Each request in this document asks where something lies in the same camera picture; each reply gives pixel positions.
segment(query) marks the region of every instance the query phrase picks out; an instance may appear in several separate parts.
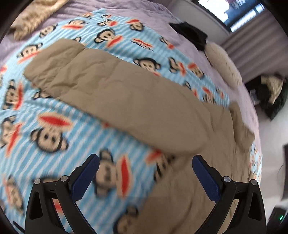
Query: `curtain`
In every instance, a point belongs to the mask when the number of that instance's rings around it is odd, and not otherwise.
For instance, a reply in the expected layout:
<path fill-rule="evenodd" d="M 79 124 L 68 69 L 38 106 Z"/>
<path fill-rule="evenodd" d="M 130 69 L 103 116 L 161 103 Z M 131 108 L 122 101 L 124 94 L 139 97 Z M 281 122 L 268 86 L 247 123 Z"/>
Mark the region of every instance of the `curtain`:
<path fill-rule="evenodd" d="M 288 37 L 268 10 L 232 33 L 221 46 L 244 83 L 263 73 L 288 75 Z"/>

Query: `pile of clothes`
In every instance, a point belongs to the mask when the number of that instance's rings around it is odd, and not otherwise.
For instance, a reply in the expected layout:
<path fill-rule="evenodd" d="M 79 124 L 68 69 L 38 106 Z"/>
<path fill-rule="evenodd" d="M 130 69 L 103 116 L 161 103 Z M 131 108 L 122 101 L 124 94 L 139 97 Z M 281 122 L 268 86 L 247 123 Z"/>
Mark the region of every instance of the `pile of clothes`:
<path fill-rule="evenodd" d="M 266 115 L 273 120 L 283 108 L 288 96 L 288 80 L 278 73 L 260 75 L 246 84 L 251 93 L 255 90 L 260 106 Z"/>

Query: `blue gripper pad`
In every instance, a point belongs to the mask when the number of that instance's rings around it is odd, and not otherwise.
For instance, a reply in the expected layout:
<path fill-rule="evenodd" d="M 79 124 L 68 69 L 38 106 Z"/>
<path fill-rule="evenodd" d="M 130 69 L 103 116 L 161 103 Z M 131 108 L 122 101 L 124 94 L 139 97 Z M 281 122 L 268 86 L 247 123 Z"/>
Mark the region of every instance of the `blue gripper pad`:
<path fill-rule="evenodd" d="M 99 169 L 99 158 L 96 154 L 91 154 L 83 165 L 77 170 L 82 170 L 78 178 L 75 180 L 71 189 L 71 198 L 74 201 L 81 200 L 86 192 L 89 184 Z"/>
<path fill-rule="evenodd" d="M 208 170 L 205 168 L 205 166 L 202 164 L 202 162 L 198 159 L 197 156 L 194 156 L 192 159 L 192 168 L 202 187 L 204 188 L 208 198 L 211 201 L 217 203 L 221 197 L 220 189 L 216 181 L 213 179 L 213 177 L 210 175 Z"/>

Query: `monkey print blanket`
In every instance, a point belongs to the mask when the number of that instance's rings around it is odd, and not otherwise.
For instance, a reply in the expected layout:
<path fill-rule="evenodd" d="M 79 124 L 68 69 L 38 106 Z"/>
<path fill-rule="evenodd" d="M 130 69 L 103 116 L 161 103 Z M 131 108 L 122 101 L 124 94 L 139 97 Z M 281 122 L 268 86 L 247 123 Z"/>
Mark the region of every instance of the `monkey print blanket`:
<path fill-rule="evenodd" d="M 35 179 L 58 180 L 95 153 L 100 168 L 77 205 L 98 234 L 126 233 L 174 158 L 51 98 L 22 75 L 35 55 L 60 38 L 105 50 L 166 77 L 186 86 L 201 101 L 227 107 L 229 98 L 161 35 L 138 19 L 110 15 L 105 9 L 41 30 L 1 68 L 0 205 L 11 223 L 24 228 Z M 251 154 L 257 178 L 261 157 L 255 147 Z M 57 200 L 54 204 L 71 232 Z"/>

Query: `white wall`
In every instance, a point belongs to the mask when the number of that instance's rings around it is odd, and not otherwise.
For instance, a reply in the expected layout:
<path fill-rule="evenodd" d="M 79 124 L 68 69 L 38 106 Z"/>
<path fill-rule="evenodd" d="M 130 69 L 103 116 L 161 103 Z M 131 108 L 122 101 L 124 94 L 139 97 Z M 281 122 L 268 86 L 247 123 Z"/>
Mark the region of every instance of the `white wall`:
<path fill-rule="evenodd" d="M 229 35 L 217 20 L 189 0 L 173 0 L 167 8 L 180 20 L 187 21 L 205 32 L 209 41 L 221 45 Z"/>
<path fill-rule="evenodd" d="M 263 154 L 262 180 L 260 184 L 264 201 L 266 219 L 274 206 L 288 208 L 288 200 L 280 201 L 285 180 L 283 145 L 288 144 L 288 101 L 278 115 L 271 121 L 265 113 L 256 108 Z"/>

